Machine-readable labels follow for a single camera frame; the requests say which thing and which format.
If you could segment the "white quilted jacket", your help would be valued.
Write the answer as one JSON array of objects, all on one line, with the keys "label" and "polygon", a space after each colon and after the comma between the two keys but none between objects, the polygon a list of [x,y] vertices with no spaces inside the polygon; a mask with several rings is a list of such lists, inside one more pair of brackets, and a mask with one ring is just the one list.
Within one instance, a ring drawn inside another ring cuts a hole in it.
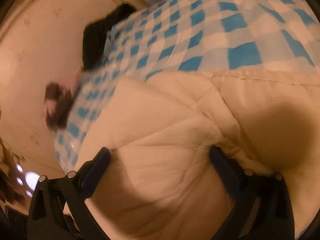
[{"label": "white quilted jacket", "polygon": [[319,210],[319,75],[259,69],[122,77],[77,166],[111,163],[86,201],[111,239],[210,239],[234,205],[211,146],[289,189],[295,235]]}]

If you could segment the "pink and brown garment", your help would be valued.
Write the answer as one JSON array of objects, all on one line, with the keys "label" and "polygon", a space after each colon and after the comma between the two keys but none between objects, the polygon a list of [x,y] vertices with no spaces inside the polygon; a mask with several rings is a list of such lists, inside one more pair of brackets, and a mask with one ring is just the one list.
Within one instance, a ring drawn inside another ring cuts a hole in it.
[{"label": "pink and brown garment", "polygon": [[45,120],[49,130],[65,129],[76,94],[76,85],[50,82],[44,96]]}]

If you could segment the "blue checkered bagged quilt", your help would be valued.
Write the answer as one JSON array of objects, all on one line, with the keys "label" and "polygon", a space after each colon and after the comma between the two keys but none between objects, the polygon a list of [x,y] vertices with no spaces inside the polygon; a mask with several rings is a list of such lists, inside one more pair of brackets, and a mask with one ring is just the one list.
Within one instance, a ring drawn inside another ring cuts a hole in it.
[{"label": "blue checkered bagged quilt", "polygon": [[116,83],[165,70],[215,72],[240,67],[319,73],[319,23],[306,0],[162,0],[131,14],[103,38],[80,80],[67,127],[55,136],[64,171]]}]

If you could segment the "black garment by wall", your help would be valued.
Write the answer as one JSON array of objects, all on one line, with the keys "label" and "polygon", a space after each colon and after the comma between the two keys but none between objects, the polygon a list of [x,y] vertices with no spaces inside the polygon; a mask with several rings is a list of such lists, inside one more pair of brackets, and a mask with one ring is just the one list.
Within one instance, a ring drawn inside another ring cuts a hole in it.
[{"label": "black garment by wall", "polygon": [[85,27],[82,40],[83,71],[93,71],[99,67],[105,49],[107,33],[115,24],[128,18],[136,10],[132,5],[123,3],[105,18],[90,23]]}]

